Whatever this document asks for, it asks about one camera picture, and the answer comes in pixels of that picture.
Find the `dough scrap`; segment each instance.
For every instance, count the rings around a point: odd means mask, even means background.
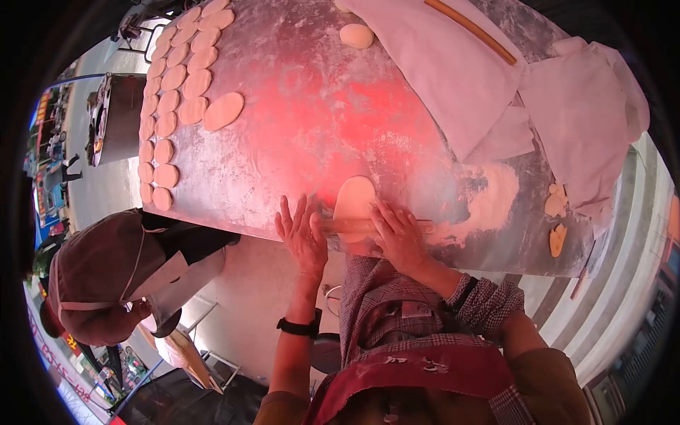
[[[172,196],[166,188],[157,187],[154,189],[154,205],[161,211],[168,211],[172,208]]]
[[[177,28],[185,29],[190,23],[201,16],[201,6],[192,7],[177,21]]]
[[[217,60],[217,49],[214,47],[208,47],[207,49],[199,50],[191,59],[186,66],[186,70],[189,74],[193,74],[199,69],[206,69],[212,65]]]
[[[161,164],[154,170],[154,182],[162,188],[173,188],[180,179],[180,172],[172,164]]]
[[[184,86],[182,87],[182,94],[187,99],[201,96],[210,87],[212,81],[212,74],[207,69],[199,69],[194,73],[189,74]]]
[[[180,92],[177,90],[168,90],[160,97],[160,101],[158,101],[158,107],[156,109],[158,110],[159,114],[167,114],[168,112],[174,111],[179,104]]]
[[[167,62],[166,58],[160,58],[151,62],[149,70],[146,71],[146,77],[147,78],[158,77],[160,74],[163,73],[163,71],[165,71],[166,62]]]
[[[147,116],[141,119],[139,123],[139,140],[147,140],[154,135],[154,126],[156,120],[152,116]]]
[[[199,22],[199,30],[205,31],[212,27],[225,29],[234,22],[234,17],[234,11],[232,9],[220,10],[219,12],[215,12],[208,17],[201,19]]]
[[[139,196],[144,203],[151,203],[154,201],[154,187],[149,183],[140,183]]]
[[[373,182],[363,175],[355,175],[345,180],[338,191],[333,211],[333,220],[348,218],[371,218],[371,203],[375,202],[375,187]],[[345,243],[362,241],[365,233],[338,233],[338,237]]]
[[[156,49],[151,53],[151,63],[165,56],[165,54],[168,53],[168,50],[170,50],[170,47],[171,41],[164,41],[163,43],[156,42]]]
[[[166,63],[166,66],[168,68],[176,67],[182,61],[184,58],[186,58],[186,55],[189,53],[189,43],[182,43],[176,48],[172,49],[172,52],[170,52],[170,55],[168,56],[168,61]]]
[[[157,107],[158,107],[158,95],[151,95],[149,97],[145,97],[143,102],[141,103],[141,112],[139,113],[139,117],[144,118],[145,116],[153,114],[156,111]]]
[[[191,51],[194,53],[200,52],[203,49],[212,47],[220,39],[222,32],[218,27],[208,28],[205,31],[201,31],[194,39],[191,41]]]
[[[150,97],[158,93],[162,80],[162,77],[153,77],[152,79],[147,78],[146,85],[144,86],[144,97]]]
[[[139,163],[137,166],[137,175],[143,183],[151,183],[154,181],[154,166],[150,163]]]
[[[203,128],[208,131],[216,131],[231,124],[238,118],[243,109],[243,96],[241,93],[231,92],[220,97],[210,104],[203,114]]]
[[[170,41],[170,44],[173,47],[177,47],[180,44],[186,43],[187,41],[189,41],[189,39],[191,37],[194,36],[197,29],[198,29],[198,24],[196,22],[191,22],[190,24],[187,24],[186,27],[184,27],[184,29],[180,30],[179,33],[177,33],[177,35],[175,37],[172,37],[172,41]]]
[[[170,139],[161,139],[156,143],[154,148],[154,159],[160,165],[167,164],[172,159],[175,150],[172,147]]]
[[[175,132],[175,128],[177,128],[177,115],[174,112],[167,112],[158,118],[156,134],[159,137],[168,137]]]
[[[566,227],[561,223],[557,225],[554,230],[550,231],[550,254],[557,258],[562,252],[564,246],[564,238],[566,238]]]
[[[182,124],[191,125],[203,119],[206,109],[208,109],[208,99],[199,96],[193,99],[184,99],[177,114],[180,116]]]
[[[150,140],[142,140],[139,144],[139,162],[150,163],[154,158],[154,144]]]
[[[165,91],[175,90],[177,87],[181,86],[186,78],[186,67],[184,65],[177,65],[168,69],[168,72],[163,76],[163,80],[160,83],[160,88]]]
[[[356,49],[365,49],[373,43],[373,31],[366,25],[348,24],[340,30],[340,40]]]

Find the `black watch strap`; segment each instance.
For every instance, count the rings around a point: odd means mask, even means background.
[[[321,314],[323,310],[316,309],[314,311],[314,320],[310,324],[290,323],[286,318],[281,318],[276,325],[276,329],[281,329],[285,333],[293,335],[307,336],[315,339],[319,335],[319,325],[321,324]]]

